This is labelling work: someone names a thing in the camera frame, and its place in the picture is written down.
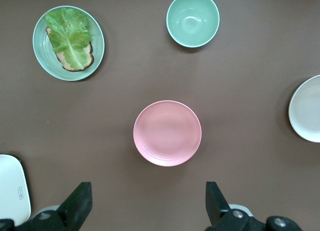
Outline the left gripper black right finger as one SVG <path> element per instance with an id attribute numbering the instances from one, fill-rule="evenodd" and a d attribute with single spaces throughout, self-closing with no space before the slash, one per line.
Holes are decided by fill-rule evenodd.
<path id="1" fill-rule="evenodd" d="M 211 226 L 208 231 L 300 231 L 293 220 L 270 216 L 265 223 L 257 220 L 245 206 L 229 204 L 217 183 L 206 182 L 205 207 Z"/>

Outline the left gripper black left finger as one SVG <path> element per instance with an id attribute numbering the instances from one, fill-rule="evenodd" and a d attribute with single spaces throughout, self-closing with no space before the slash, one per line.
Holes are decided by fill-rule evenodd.
<path id="1" fill-rule="evenodd" d="M 81 182 L 56 209 L 40 212 L 31 220 L 15 226 L 12 219 L 2 219 L 2 231 L 78 231 L 92 210 L 92 184 Z"/>

